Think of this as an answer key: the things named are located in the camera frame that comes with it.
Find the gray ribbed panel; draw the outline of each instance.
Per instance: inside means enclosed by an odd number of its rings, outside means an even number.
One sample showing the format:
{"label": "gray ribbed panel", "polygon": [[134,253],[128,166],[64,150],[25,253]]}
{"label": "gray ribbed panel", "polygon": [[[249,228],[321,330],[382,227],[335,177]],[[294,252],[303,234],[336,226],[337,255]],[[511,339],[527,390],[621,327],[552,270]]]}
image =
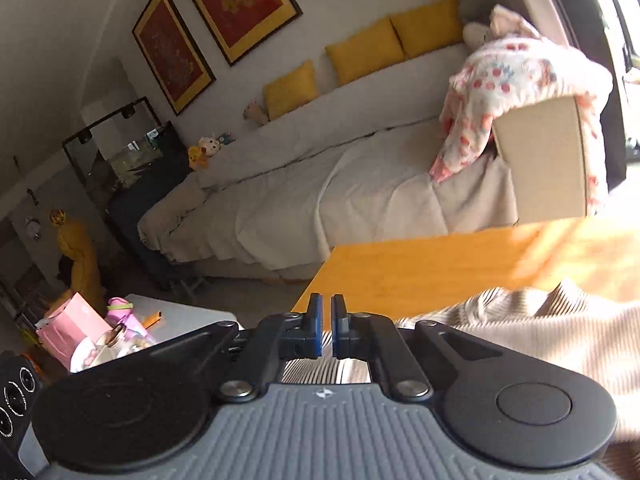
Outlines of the gray ribbed panel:
{"label": "gray ribbed panel", "polygon": [[387,399],[376,384],[273,384],[225,406],[182,455],[146,472],[93,476],[52,466],[43,480],[604,480],[595,464],[556,474],[501,470],[455,446],[424,407]]}

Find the black speaker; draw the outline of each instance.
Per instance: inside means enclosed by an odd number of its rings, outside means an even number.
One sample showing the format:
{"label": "black speaker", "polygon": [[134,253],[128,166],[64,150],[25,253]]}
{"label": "black speaker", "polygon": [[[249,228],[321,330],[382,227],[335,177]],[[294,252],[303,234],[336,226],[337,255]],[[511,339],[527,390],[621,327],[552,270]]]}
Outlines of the black speaker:
{"label": "black speaker", "polygon": [[31,425],[41,384],[31,362],[12,352],[0,354],[0,479],[31,479],[20,446]]}

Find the white table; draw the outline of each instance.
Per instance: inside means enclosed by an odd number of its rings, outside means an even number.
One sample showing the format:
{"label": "white table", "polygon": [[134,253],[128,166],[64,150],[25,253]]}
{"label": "white table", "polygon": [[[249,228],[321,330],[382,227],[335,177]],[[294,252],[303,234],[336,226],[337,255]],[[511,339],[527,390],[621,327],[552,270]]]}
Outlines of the white table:
{"label": "white table", "polygon": [[154,300],[137,294],[129,294],[125,299],[133,303],[133,313],[141,322],[147,316],[158,311],[162,312],[162,319],[149,329],[149,333],[159,343],[219,321],[238,322],[238,318],[234,314],[222,310],[210,310],[199,306]]}

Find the wooden table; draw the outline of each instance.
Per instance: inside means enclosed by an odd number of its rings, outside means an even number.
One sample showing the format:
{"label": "wooden table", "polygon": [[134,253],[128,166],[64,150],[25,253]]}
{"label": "wooden table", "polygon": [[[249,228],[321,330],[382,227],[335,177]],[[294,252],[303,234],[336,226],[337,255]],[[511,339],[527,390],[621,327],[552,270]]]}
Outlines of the wooden table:
{"label": "wooden table", "polygon": [[416,316],[482,290],[552,290],[564,277],[615,301],[640,300],[640,226],[607,218],[567,219],[472,234],[336,247],[293,308],[332,294],[349,312]]}

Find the ceiling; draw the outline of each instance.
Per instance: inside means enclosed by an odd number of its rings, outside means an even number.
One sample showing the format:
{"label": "ceiling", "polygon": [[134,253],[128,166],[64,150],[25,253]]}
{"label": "ceiling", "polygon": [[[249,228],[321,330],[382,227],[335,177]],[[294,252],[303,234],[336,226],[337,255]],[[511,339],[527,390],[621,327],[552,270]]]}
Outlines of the ceiling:
{"label": "ceiling", "polygon": [[83,124],[89,66],[114,0],[0,0],[0,193]]}

